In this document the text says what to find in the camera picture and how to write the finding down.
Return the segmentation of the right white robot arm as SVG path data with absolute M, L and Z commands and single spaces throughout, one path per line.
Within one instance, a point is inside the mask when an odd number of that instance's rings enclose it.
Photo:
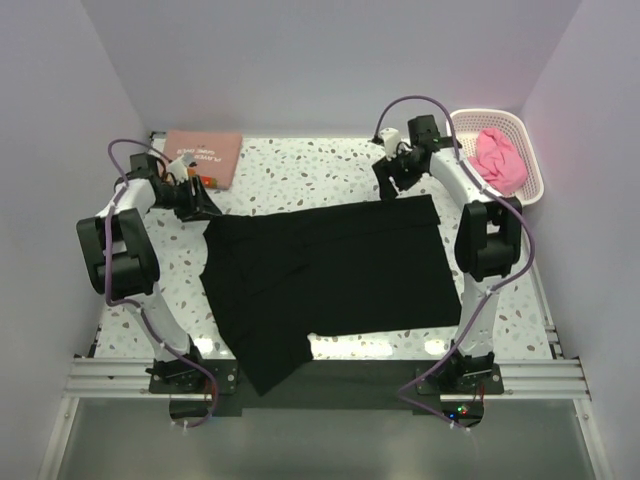
M 460 209 L 454 243 L 464 279 L 460 322 L 447 354 L 421 378 L 442 393 L 466 393 L 493 374 L 499 291 L 520 259 L 522 206 L 483 183 L 455 135 L 441 135 L 433 116 L 418 116 L 408 127 L 407 140 L 396 129 L 375 131 L 372 141 L 384 156 L 373 170 L 383 200 L 429 175 Z

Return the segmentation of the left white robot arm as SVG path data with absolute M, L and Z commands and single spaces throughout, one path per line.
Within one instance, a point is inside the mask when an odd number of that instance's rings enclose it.
M 130 157 L 107 206 L 80 220 L 76 232 L 89 279 L 110 307 L 124 307 L 143 328 L 154 352 L 152 379 L 177 393 L 216 393 L 191 336 L 171 312 L 159 286 L 160 265 L 144 225 L 158 208 L 182 222 L 208 221 L 222 214 L 197 176 L 149 153 Z

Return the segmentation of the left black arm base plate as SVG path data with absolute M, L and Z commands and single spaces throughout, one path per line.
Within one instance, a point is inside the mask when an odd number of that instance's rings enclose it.
M 203 360 L 201 366 L 216 380 L 216 392 L 219 395 L 232 395 L 236 392 L 238 363 L 235 360 Z M 162 369 L 155 362 L 145 372 L 151 376 L 149 392 L 152 394 L 213 394 L 213 385 L 209 377 L 197 369 L 175 360 L 169 367 Z

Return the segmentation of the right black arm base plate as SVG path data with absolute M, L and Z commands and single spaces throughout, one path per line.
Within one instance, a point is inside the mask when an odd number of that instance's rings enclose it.
M 498 364 L 453 365 L 448 363 L 421 380 L 419 395 L 501 395 L 505 392 Z

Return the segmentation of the black t shirt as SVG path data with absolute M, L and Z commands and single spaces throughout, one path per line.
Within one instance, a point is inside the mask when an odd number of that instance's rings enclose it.
M 457 325 L 439 224 L 427 195 L 211 220 L 200 279 L 256 392 L 312 360 L 311 335 Z

